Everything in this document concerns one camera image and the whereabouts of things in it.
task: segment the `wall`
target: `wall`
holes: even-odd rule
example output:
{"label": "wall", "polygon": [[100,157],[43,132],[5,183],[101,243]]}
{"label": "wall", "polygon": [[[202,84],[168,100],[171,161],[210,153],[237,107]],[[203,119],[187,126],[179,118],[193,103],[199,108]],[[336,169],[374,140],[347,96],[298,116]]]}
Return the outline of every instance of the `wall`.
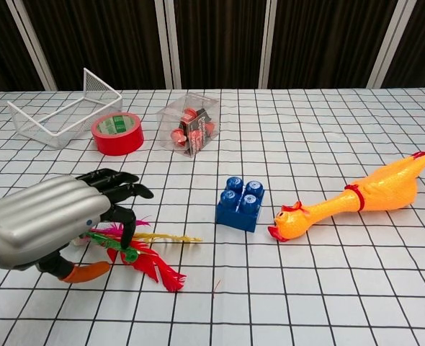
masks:
{"label": "wall", "polygon": [[365,88],[381,50],[425,87],[425,0],[0,0],[0,91]]}

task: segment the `black robotic finger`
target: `black robotic finger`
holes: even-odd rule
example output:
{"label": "black robotic finger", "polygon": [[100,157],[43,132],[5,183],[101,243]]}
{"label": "black robotic finger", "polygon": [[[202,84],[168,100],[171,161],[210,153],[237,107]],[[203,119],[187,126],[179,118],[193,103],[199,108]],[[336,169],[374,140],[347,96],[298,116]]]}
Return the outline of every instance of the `black robotic finger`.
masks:
{"label": "black robotic finger", "polygon": [[119,222],[123,224],[123,234],[121,236],[120,245],[126,249],[135,232],[135,214],[131,209],[124,208],[119,205],[112,205],[112,207],[104,214],[101,215],[102,222]]}
{"label": "black robotic finger", "polygon": [[74,267],[73,263],[64,259],[59,252],[43,257],[36,266],[40,272],[48,272],[60,280],[69,276]]}
{"label": "black robotic finger", "polygon": [[138,181],[139,181],[139,177],[134,174],[127,173],[127,172],[118,172],[108,177],[97,178],[91,182],[88,182],[88,185],[95,187],[102,192],[103,190],[106,190],[108,188],[117,187],[123,182],[138,182]]}
{"label": "black robotic finger", "polygon": [[141,196],[146,199],[153,198],[153,193],[141,184],[127,184],[112,187],[108,190],[103,190],[102,194],[106,195],[112,204],[121,202],[131,196]]}
{"label": "black robotic finger", "polygon": [[77,177],[77,180],[83,180],[85,182],[93,182],[96,179],[102,178],[102,177],[109,177],[113,174],[117,174],[117,171],[114,171],[113,169],[110,168],[102,168],[102,169],[98,169],[96,171],[92,171],[90,173],[86,173],[83,175],[80,175],[79,177]]}

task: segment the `blue duplo block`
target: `blue duplo block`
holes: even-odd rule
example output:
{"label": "blue duplo block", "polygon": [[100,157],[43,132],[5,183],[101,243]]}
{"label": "blue duplo block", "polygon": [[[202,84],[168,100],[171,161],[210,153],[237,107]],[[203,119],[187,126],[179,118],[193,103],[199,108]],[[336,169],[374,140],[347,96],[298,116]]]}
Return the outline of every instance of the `blue duplo block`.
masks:
{"label": "blue duplo block", "polygon": [[264,186],[260,182],[248,182],[244,187],[241,178],[230,177],[227,179],[225,190],[220,194],[215,222],[254,232],[263,198]]}

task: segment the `rubber chicken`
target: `rubber chicken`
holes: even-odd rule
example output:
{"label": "rubber chicken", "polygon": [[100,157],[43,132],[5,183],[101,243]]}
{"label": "rubber chicken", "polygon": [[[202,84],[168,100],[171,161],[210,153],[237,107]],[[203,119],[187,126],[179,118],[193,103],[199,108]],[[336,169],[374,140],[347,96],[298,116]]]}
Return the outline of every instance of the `rubber chicken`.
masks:
{"label": "rubber chicken", "polygon": [[302,236],[314,223],[337,213],[361,210],[395,210],[411,204],[417,195],[417,177],[425,168],[425,152],[420,151],[374,171],[322,203],[304,206],[297,201],[282,206],[269,233],[279,241]]}

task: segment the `feather toy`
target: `feather toy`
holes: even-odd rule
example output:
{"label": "feather toy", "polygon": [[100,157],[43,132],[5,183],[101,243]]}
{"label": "feather toy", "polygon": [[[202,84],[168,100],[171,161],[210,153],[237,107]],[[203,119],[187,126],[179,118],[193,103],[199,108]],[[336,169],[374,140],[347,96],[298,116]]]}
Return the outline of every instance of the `feather toy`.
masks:
{"label": "feather toy", "polygon": [[[137,226],[149,226],[148,222],[137,221]],[[175,292],[184,287],[186,275],[183,275],[167,265],[161,257],[152,250],[145,242],[139,241],[143,239],[152,241],[154,239],[172,239],[177,241],[202,241],[199,238],[191,238],[188,236],[171,236],[168,234],[134,234],[133,240],[127,249],[122,249],[120,240],[123,227],[121,224],[113,223],[106,229],[91,229],[86,232],[83,237],[98,243],[107,249],[107,255],[115,262],[120,253],[120,258],[125,265],[132,266],[135,270],[144,272],[148,277],[159,282],[157,270],[164,287],[169,292]]]}

